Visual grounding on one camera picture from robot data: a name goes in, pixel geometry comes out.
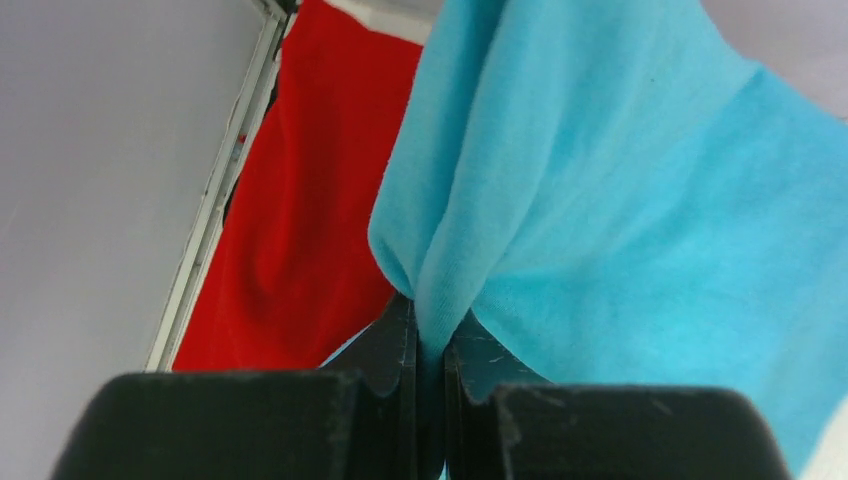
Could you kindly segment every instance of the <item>cloth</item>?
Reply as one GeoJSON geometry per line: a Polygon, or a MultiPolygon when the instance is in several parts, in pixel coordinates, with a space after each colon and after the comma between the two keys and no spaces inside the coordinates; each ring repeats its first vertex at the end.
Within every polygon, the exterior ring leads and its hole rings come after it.
{"type": "Polygon", "coordinates": [[[174,370],[317,367],[394,290],[367,225],[421,47],[307,0],[174,370]]]}
{"type": "Polygon", "coordinates": [[[369,227],[429,365],[729,387],[798,473],[848,391],[848,131],[695,0],[447,0],[369,227]]]}

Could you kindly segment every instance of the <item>turquoise towel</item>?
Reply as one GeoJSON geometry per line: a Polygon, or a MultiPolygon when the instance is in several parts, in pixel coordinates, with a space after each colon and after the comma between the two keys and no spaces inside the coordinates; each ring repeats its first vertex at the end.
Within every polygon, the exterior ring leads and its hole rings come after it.
{"type": "Polygon", "coordinates": [[[434,362],[720,385],[796,474],[848,393],[848,129],[695,0],[447,0],[371,220],[434,362]]]}

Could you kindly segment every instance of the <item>red fabric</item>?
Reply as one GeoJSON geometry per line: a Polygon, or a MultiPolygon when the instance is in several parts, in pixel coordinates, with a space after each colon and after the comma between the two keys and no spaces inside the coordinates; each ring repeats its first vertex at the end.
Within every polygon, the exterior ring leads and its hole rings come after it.
{"type": "Polygon", "coordinates": [[[379,316],[368,217],[420,50],[304,3],[174,370],[316,367],[379,316]]]}

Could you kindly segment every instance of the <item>gray surface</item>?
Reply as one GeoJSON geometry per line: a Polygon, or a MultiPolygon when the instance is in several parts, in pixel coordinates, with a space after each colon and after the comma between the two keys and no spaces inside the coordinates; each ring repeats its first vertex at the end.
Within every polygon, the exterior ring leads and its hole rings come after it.
{"type": "Polygon", "coordinates": [[[0,0],[0,479],[45,478],[144,365],[260,28],[246,0],[0,0]]]}

